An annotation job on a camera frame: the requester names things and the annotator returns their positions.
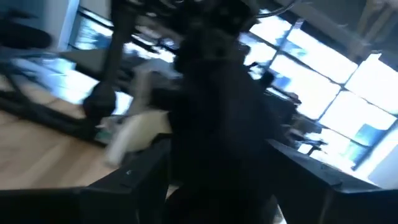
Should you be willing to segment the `black garment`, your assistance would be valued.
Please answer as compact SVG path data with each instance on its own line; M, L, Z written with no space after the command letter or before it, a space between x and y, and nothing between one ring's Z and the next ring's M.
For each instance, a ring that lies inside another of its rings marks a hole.
M168 112L172 175L164 224L270 224L280 208L297 216L282 188L285 164L271 141L286 142L279 118L248 74L235 38L199 30L181 43L176 90L156 89Z

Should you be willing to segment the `large paned window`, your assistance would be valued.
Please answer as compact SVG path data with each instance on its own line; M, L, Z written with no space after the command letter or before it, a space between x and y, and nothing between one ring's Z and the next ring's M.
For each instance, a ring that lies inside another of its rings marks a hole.
M398 158L398 71L379 54L354 62L305 32L302 23L262 19L241 42L251 76L274 76L271 92L297 97L300 123L323 145L313 156L375 179Z

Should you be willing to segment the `white garment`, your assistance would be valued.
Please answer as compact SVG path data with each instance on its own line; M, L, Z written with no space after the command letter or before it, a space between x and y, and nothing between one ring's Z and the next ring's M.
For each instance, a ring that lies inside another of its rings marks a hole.
M112 135L106 146L104 161L109 166L120 166L128 152L144 150L156 135L171 132L166 111L147 110L129 116Z

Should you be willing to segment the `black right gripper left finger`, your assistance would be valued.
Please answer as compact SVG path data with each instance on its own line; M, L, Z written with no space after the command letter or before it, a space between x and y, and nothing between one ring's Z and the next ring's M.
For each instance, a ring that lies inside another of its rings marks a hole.
M0 190L0 224L160 224L170 141L85 187Z

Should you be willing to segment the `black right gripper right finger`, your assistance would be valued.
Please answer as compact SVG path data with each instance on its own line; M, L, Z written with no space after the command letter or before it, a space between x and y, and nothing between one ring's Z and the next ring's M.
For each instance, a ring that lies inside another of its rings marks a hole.
M385 190L268 140L272 191L288 224L398 224Z

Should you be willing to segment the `black aluminium table frame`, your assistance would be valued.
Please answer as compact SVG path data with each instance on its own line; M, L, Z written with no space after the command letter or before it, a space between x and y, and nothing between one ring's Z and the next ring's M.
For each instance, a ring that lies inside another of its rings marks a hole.
M19 93L0 90L0 109L94 145L105 147L105 143L95 140L94 134L99 129L93 126L89 128L87 119L71 117L44 105L30 102L26 97L21 99Z

